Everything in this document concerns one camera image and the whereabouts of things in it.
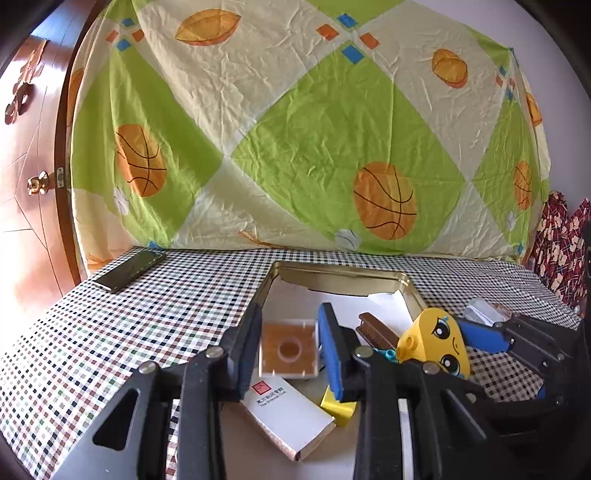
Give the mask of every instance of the metal screw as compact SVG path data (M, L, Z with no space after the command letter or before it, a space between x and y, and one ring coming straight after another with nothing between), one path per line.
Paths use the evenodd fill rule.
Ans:
M223 355L223 348L219 345L211 346L205 350L205 356L207 358L220 358Z
M441 371L441 367L437 365L435 362L425 362L423 363L423 372L427 375L437 375Z
M358 346L355 349L355 356L358 358L369 358L374 354L374 349L367 345Z
M147 375L154 372L158 368L156 362L144 362L138 368L139 373Z

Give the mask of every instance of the black smartphone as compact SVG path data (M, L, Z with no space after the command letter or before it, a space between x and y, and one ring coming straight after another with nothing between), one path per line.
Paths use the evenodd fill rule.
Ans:
M109 293L117 293L147 269L159 264L165 258L166 254L164 252L142 250L125 260L121 265L117 265L100 277L93 278L92 281Z

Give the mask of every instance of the yellow block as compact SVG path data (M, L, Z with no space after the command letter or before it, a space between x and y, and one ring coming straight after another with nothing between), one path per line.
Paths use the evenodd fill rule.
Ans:
M324 397L322 397L322 402L320 402L320 408L332 415L339 427L347 425L353 413L355 413L356 406L357 402L341 403L335 399L335 394L332 393L330 385L326 387L326 392L324 392Z

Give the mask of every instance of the cartoon eye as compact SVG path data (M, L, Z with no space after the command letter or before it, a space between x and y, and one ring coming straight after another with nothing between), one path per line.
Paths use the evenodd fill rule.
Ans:
M443 319L437 319L437 324L435 325L432 334L440 340L445 340L446 338L449 338L449 327L447 323L445 323Z
M460 374L460 364L453 355L446 353L442 356L440 363L445 367L445 370L452 375L457 377Z

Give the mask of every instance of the decorative carving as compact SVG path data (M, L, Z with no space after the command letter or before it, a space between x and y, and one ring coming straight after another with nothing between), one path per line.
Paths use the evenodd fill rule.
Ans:
M41 43L33 50L27 58L27 61L21 67L17 82L12 87L14 98L4 110L4 123L7 125L17 121L19 115L26 110L26 104L31 99L32 86L31 81L39 77L43 71L43 64L40 63L41 55L47 44L47 40L41 40Z

